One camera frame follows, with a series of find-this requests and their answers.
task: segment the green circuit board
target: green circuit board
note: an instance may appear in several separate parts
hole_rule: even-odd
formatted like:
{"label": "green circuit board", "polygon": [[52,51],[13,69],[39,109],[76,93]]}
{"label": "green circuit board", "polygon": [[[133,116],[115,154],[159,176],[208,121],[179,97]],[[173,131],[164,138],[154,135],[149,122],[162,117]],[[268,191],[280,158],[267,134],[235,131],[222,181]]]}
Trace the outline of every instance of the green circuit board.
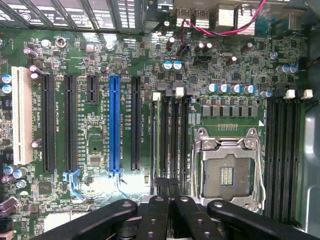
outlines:
{"label": "green circuit board", "polygon": [[[94,211],[118,199],[129,198],[140,202],[143,196],[153,194],[153,178],[181,178],[180,164],[174,170],[171,157],[160,170],[163,155],[161,153],[163,125],[167,125],[166,145],[175,145],[181,137],[187,137],[184,148],[186,169],[185,182],[181,186],[184,194],[190,195],[190,161],[195,130],[205,127],[213,137],[244,137],[254,128],[260,140],[262,172],[264,171],[264,155],[266,143],[267,100],[261,96],[262,91],[276,92],[282,86],[303,88],[306,72],[296,74],[279,74],[276,67],[284,64],[298,64],[299,58],[306,57],[307,39],[294,36],[283,39],[269,39],[268,36],[255,36],[246,39],[243,44],[232,44],[222,38],[204,38],[199,35],[186,34],[185,41],[190,44],[190,54],[177,54],[180,47],[178,38],[171,48],[166,43],[172,34],[161,35],[159,32],[150,36],[128,36],[95,33],[71,33],[31,30],[2,30],[0,38],[4,46],[0,49],[1,74],[12,74],[11,67],[27,68],[30,58],[23,54],[29,47],[37,52],[33,60],[36,66],[42,66],[44,74],[50,74],[54,83],[54,126],[55,131],[55,162],[54,172],[44,172],[42,148],[33,150],[33,159],[28,160],[25,167],[28,174],[24,177],[26,187],[18,188],[18,180],[5,184],[6,198],[17,198],[17,209],[10,215],[14,219],[14,239],[27,240],[47,232],[58,224]],[[56,46],[57,38],[66,40],[65,47]],[[49,40],[51,45],[43,47],[41,42]],[[254,44],[253,49],[241,52],[246,42]],[[194,46],[199,42],[212,43],[207,53],[195,53]],[[108,50],[106,44],[113,44]],[[277,52],[277,59],[270,54]],[[221,53],[232,53],[237,61],[226,66],[228,58]],[[199,60],[198,56],[207,56]],[[179,61],[180,70],[165,70],[164,62]],[[73,191],[81,196],[71,194],[70,183],[64,180],[66,172],[66,85],[65,76],[72,76],[76,82],[73,89],[75,97],[76,126],[73,138],[76,139],[76,163],[80,174],[77,186]],[[88,76],[97,79],[97,103],[88,103]],[[110,76],[118,76],[119,92],[119,166],[121,178],[110,177]],[[133,80],[140,81],[140,160],[139,167],[133,169]],[[32,127],[33,139],[41,139],[43,134],[43,105],[41,81],[32,82]],[[253,85],[254,93],[238,94],[209,93],[206,87],[215,84],[217,87],[227,84],[228,88],[239,84],[244,89]],[[166,91],[173,101],[177,88],[192,89],[187,107],[187,131],[178,129],[175,139],[173,131],[173,110],[168,107],[167,115],[163,115]],[[154,93],[161,98],[154,99]],[[2,106],[9,94],[0,93]],[[10,108],[2,108],[2,138],[13,140],[12,128],[15,123],[5,118]],[[176,117],[177,124],[183,118]],[[1,151],[12,146],[0,146]],[[253,174],[252,167],[248,175]]]}

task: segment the screw hole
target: screw hole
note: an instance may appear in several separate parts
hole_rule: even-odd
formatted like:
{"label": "screw hole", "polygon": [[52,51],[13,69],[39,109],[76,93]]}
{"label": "screw hole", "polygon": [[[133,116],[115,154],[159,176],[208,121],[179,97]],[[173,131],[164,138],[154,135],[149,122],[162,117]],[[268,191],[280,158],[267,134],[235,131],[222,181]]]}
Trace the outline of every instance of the screw hole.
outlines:
{"label": "screw hole", "polygon": [[155,233],[153,231],[148,232],[148,237],[152,239],[155,236]]}
{"label": "screw hole", "polygon": [[211,233],[206,231],[204,232],[204,236],[208,239],[208,238],[211,238]]}

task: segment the motherboard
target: motherboard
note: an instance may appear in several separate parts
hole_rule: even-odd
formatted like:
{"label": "motherboard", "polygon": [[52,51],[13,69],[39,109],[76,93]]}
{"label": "motherboard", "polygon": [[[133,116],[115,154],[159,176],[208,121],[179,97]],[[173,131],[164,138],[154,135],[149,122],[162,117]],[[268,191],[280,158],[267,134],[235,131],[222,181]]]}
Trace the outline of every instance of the motherboard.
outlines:
{"label": "motherboard", "polygon": [[15,240],[139,203],[157,178],[203,205],[265,210],[268,102],[308,98],[306,37],[3,29],[0,40],[0,216]]}

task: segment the blue pcie slot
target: blue pcie slot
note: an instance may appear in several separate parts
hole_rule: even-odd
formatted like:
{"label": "blue pcie slot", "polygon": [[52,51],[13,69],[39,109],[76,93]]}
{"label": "blue pcie slot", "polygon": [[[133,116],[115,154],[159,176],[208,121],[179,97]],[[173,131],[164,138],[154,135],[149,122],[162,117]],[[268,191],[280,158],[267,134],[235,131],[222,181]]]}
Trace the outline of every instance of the blue pcie slot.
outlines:
{"label": "blue pcie slot", "polygon": [[121,174],[120,156],[120,81],[109,77],[109,176]]}

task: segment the white pci slot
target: white pci slot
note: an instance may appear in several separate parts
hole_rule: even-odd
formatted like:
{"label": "white pci slot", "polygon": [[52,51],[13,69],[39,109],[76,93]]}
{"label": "white pci slot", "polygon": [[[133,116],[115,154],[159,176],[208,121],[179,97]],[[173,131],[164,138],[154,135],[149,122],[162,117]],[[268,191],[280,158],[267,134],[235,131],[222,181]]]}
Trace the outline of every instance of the white pci slot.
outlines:
{"label": "white pci slot", "polygon": [[32,81],[24,67],[11,67],[13,164],[26,165],[33,161]]}

